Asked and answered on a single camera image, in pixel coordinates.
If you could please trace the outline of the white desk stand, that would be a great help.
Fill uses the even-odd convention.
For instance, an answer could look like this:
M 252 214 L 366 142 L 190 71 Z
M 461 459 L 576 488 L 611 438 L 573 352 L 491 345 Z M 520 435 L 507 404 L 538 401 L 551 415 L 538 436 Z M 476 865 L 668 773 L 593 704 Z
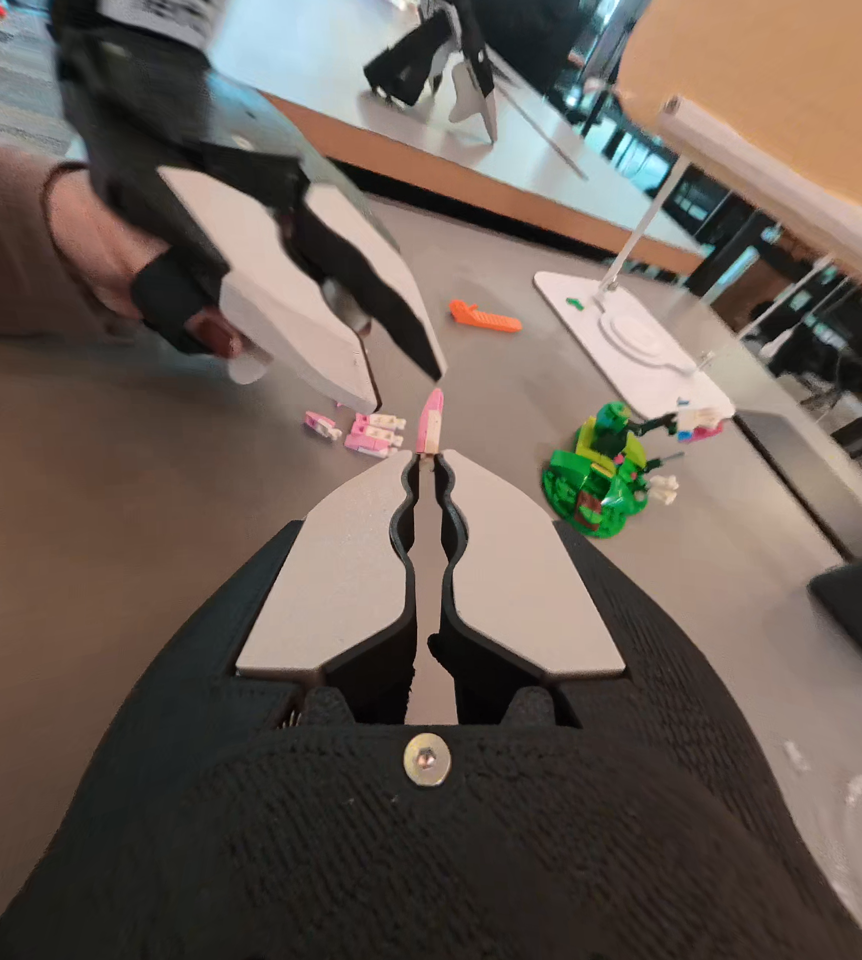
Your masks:
M 689 159 L 719 167 L 761 200 L 768 213 L 790 215 L 840 254 L 862 267 L 862 205 L 836 195 L 797 173 L 697 103 L 677 94 L 657 114 L 659 134 L 677 143 Z M 621 285 L 619 271 L 653 220 L 653 201 L 600 280 L 540 270 L 533 285 L 619 397 L 645 419 L 686 401 L 735 414 L 733 402 L 654 313 Z M 577 298 L 583 312 L 565 300 Z

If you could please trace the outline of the orange brick separator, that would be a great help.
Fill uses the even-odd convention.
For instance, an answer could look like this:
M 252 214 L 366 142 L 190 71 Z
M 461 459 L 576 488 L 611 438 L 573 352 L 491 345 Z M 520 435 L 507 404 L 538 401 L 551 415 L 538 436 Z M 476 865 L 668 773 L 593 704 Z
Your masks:
M 449 310 L 452 319 L 466 327 L 501 333 L 517 333 L 522 330 L 520 319 L 490 313 L 477 304 L 469 304 L 460 299 L 451 300 Z

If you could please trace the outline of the lego flower model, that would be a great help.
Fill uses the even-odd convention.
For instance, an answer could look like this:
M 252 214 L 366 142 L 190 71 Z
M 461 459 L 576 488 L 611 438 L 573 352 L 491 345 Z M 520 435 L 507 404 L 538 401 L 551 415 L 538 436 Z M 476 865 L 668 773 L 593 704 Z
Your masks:
M 542 472 L 544 496 L 580 534 L 613 538 L 651 503 L 669 506 L 677 498 L 676 476 L 661 470 L 682 452 L 650 458 L 642 439 L 661 431 L 687 446 L 717 436 L 729 418 L 680 400 L 674 410 L 640 420 L 626 402 L 607 402 L 578 428 L 571 449 L 553 452 Z

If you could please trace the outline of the tan board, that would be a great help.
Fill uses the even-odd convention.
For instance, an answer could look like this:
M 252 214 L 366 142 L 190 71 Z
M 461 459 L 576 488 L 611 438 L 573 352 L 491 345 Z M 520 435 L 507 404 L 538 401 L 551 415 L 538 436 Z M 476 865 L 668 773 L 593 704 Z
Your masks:
M 862 2 L 651 2 L 617 90 L 642 129 L 679 97 L 862 207 Z

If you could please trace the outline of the light wood background table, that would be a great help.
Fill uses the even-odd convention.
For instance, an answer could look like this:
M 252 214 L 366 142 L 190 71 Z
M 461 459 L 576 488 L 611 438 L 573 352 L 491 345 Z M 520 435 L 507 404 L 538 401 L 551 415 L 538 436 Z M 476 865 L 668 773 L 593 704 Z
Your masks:
M 594 152 L 496 52 L 498 139 L 453 124 L 453 83 L 413 107 L 371 93 L 364 64 L 416 25 L 390 2 L 233 2 L 210 48 L 365 191 L 436 195 L 580 245 L 619 252 L 651 200 Z

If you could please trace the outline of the person's left hand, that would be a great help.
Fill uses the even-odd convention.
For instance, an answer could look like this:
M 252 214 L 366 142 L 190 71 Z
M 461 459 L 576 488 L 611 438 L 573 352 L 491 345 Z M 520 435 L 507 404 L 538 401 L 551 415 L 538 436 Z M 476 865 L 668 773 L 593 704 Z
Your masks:
M 170 245 L 125 222 L 92 188 L 90 174 L 61 166 L 45 200 L 53 244 L 71 271 L 112 314 L 136 324 L 144 315 L 131 295 L 143 270 Z

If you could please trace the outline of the black and white tabletop object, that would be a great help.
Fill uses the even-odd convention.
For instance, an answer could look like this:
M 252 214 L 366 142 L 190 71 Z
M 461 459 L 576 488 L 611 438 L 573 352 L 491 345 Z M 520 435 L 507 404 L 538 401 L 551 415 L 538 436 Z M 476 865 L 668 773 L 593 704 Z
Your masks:
M 426 88 L 436 92 L 452 56 L 455 102 L 449 122 L 478 116 L 491 143 L 499 137 L 495 80 L 485 36 L 470 1 L 421 1 L 418 24 L 364 66 L 373 93 L 413 107 Z

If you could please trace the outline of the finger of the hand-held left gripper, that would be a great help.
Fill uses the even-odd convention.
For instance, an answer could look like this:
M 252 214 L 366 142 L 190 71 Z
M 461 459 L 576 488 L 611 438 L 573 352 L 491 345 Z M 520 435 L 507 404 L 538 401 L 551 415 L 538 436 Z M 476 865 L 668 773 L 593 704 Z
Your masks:
M 397 247 L 331 183 L 309 185 L 292 223 L 293 245 L 304 260 L 326 280 L 340 284 L 428 378 L 441 380 L 446 361 Z
M 246 342 L 242 355 L 226 364 L 230 378 L 254 383 L 278 361 L 329 399 L 359 413 L 378 411 L 361 340 L 289 257 L 269 211 L 208 174 L 176 167 L 158 172 L 229 266 L 218 306 Z

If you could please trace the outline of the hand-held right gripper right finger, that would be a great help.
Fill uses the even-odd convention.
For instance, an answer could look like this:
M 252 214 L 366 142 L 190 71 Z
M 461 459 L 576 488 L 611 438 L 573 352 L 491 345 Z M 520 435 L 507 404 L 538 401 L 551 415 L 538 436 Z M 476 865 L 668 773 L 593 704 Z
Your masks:
M 435 458 L 447 557 L 439 627 L 461 724 L 495 724 L 515 694 L 627 670 L 560 529 L 516 486 L 448 449 Z

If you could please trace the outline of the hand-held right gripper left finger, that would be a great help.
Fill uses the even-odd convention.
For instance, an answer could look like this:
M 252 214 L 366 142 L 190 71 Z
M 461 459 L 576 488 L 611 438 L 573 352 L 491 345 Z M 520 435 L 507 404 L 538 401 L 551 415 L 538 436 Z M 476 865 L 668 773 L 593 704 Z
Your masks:
M 236 660 L 239 676 L 341 691 L 363 722 L 400 723 L 417 646 L 417 457 L 399 450 L 311 510 Z

